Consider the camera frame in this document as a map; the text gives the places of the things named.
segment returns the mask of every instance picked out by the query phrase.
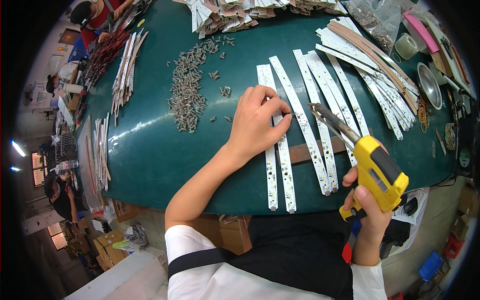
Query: yellow soldering iron handle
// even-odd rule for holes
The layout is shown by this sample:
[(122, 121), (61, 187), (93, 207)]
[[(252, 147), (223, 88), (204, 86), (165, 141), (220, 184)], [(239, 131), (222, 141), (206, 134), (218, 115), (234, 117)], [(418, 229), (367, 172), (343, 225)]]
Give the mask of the yellow soldering iron handle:
[[(365, 186), (374, 195), (382, 211), (397, 207), (401, 201), (400, 196), (408, 186), (408, 176), (371, 136), (363, 136), (357, 141), (353, 155), (358, 161), (358, 184)], [(347, 222), (366, 216), (355, 196), (352, 207), (345, 211), (342, 206), (339, 212)]]

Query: metal bowl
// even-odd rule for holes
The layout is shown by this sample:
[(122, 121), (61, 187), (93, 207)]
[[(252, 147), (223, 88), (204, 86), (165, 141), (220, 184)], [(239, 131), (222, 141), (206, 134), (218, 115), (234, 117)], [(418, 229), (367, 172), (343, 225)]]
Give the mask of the metal bowl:
[(417, 65), (417, 72), (420, 79), (420, 89), (425, 97), (428, 98), (432, 106), (440, 110), (442, 108), (442, 95), (440, 94), (440, 87), (433, 73), (427, 65), (419, 62)]

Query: fluorescent light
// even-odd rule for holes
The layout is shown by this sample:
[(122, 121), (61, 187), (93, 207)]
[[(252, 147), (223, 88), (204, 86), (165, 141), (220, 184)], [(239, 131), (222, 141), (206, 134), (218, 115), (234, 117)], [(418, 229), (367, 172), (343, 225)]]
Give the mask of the fluorescent light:
[(20, 149), (20, 146), (17, 145), (17, 143), (15, 143), (13, 140), (12, 140), (12, 145), (13, 145), (13, 147), (15, 148), (15, 150), (17, 150), (17, 152), (20, 153), (21, 156), (25, 157), (25, 152), (23, 152), (23, 151)]

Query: worker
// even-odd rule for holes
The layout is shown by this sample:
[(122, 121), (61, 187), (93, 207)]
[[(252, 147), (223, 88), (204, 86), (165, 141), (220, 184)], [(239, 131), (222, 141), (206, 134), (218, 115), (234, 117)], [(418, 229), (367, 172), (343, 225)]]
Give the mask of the worker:
[(75, 6), (70, 21), (81, 26), (80, 35), (87, 55), (108, 35), (107, 32), (102, 32), (100, 36), (95, 33), (97, 30), (108, 29), (108, 15), (113, 13), (113, 20), (117, 20), (132, 2), (133, 0), (90, 0)]
[(49, 198), (50, 203), (57, 213), (69, 220), (77, 223), (79, 220), (78, 212), (85, 211), (85, 207), (81, 198), (77, 198), (73, 194), (73, 189), (67, 185), (69, 174), (56, 176), (50, 173), (44, 183), (45, 195)]
[(66, 84), (70, 82), (70, 79), (72, 79), (72, 73), (78, 67), (78, 63), (79, 60), (67, 62), (55, 75), (49, 75), (47, 77), (47, 85), (45, 86), (45, 89), (52, 94), (52, 97), (55, 96), (53, 91), (59, 87), (60, 82)]
[[(272, 128), (278, 109), (287, 115)], [(225, 178), (280, 140), (289, 113), (273, 89), (249, 87), (238, 100), (227, 143), (171, 199), (165, 212), (169, 299), (386, 299), (379, 248), (392, 212), (382, 212), (364, 186), (344, 201), (348, 210), (355, 194), (367, 213), (350, 265), (342, 258), (350, 225), (338, 210), (253, 216), (252, 248), (242, 255), (215, 248), (192, 227)], [(343, 185), (357, 176), (352, 168)]]

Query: red stool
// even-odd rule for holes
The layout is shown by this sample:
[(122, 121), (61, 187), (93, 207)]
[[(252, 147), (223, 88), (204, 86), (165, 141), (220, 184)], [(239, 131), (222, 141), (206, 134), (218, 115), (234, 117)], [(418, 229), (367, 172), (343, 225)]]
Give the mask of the red stool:
[(352, 249), (350, 248), (349, 242), (343, 247), (342, 257), (347, 264), (352, 262)]
[(391, 297), (388, 297), (387, 300), (403, 300), (403, 295), (402, 292), (399, 292), (396, 295), (393, 295)]
[(465, 241), (459, 242), (456, 237), (450, 233), (450, 235), (448, 236), (447, 246), (445, 247), (445, 249), (442, 250), (442, 252), (446, 256), (455, 259), (460, 250), (462, 249), (464, 242)]

